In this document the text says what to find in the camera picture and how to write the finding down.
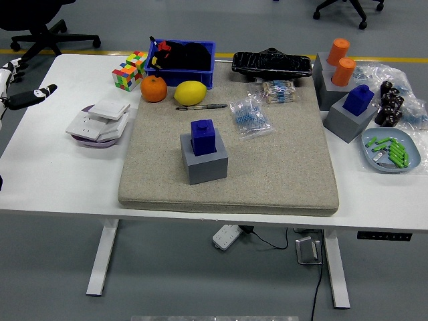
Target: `blue plastic bin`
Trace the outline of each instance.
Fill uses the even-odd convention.
[[[157,43],[162,42],[163,39],[156,39]],[[177,87],[182,82],[187,80],[196,80],[198,82],[206,85],[207,89],[211,89],[213,87],[213,73],[214,73],[214,61],[215,61],[215,42],[210,41],[193,41],[193,40],[172,40],[168,39],[167,41],[178,42],[183,45],[189,42],[197,42],[204,45],[205,48],[208,49],[208,52],[211,54],[211,69],[207,71],[203,70],[181,70],[181,69],[161,69],[158,71],[159,77],[162,77],[163,80],[170,87]],[[151,61],[153,57],[153,53],[158,51],[158,48],[150,43],[150,48],[148,50],[147,61]],[[148,76],[156,75],[156,70],[148,66],[148,63],[145,64],[144,70]]]

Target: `gray floor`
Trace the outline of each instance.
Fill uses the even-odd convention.
[[[427,1],[362,0],[368,27],[349,3],[339,1],[312,19],[317,0],[79,0],[59,13],[70,33],[97,33],[100,50],[147,50],[148,37],[216,41],[217,52],[287,54],[328,51],[332,40],[350,40],[350,56],[426,58]],[[0,48],[10,36],[0,30]],[[90,43],[62,49],[90,50]],[[4,62],[17,54],[0,55]],[[9,94],[38,87],[53,56],[31,61],[24,81]],[[406,72],[415,95],[428,100],[427,64],[388,65]],[[0,154],[22,112],[8,112]],[[121,221],[103,296],[85,295],[102,226],[95,219],[0,215],[0,320],[130,320],[131,316],[299,316],[309,320],[318,281],[316,266],[296,261],[294,241],[275,250],[244,235],[226,252],[212,246],[221,224]],[[276,245],[284,228],[256,227]],[[411,242],[362,241],[339,235],[350,310],[335,310],[328,270],[318,292],[315,320],[424,320],[428,315],[427,235]]]

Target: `white table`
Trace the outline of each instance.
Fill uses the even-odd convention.
[[[428,175],[385,175],[368,168],[357,141],[346,144],[326,130],[336,174],[340,206],[331,217],[181,213],[125,209],[118,184],[130,140],[128,125],[119,142],[105,149],[78,146],[65,133],[83,108],[101,99],[130,103],[136,110],[140,90],[116,88],[111,71],[123,56],[61,55],[41,86],[58,85],[45,102],[28,108],[0,159],[3,189],[0,213],[97,217],[104,229],[88,286],[102,293],[119,219],[212,221],[325,230],[325,246],[334,303],[349,308],[336,230],[428,231]]]

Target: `orange cylinder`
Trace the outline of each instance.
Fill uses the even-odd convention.
[[[339,60],[345,57],[349,49],[349,41],[343,38],[337,38],[333,41],[332,49],[328,55],[327,62],[331,66],[337,66]]]
[[[339,60],[339,64],[332,77],[332,83],[339,87],[347,86],[355,67],[356,62],[350,58],[342,58]]]

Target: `light blue plate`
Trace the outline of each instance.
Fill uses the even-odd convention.
[[[393,137],[397,139],[397,141],[403,144],[406,148],[405,150],[409,155],[409,166],[404,167],[402,169],[400,169],[399,167],[394,167],[394,163],[388,159],[387,152],[377,162],[374,162],[373,158],[379,153],[379,151],[373,152],[372,149],[376,148],[379,145],[373,143],[370,147],[366,147],[366,144],[370,142],[373,137],[377,137],[377,140],[382,140],[388,137]],[[368,163],[375,169],[378,169],[382,172],[408,172],[417,167],[421,162],[421,155],[419,154],[419,151],[417,150],[412,138],[402,130],[393,127],[370,128],[368,130],[365,130],[361,134],[361,146]]]

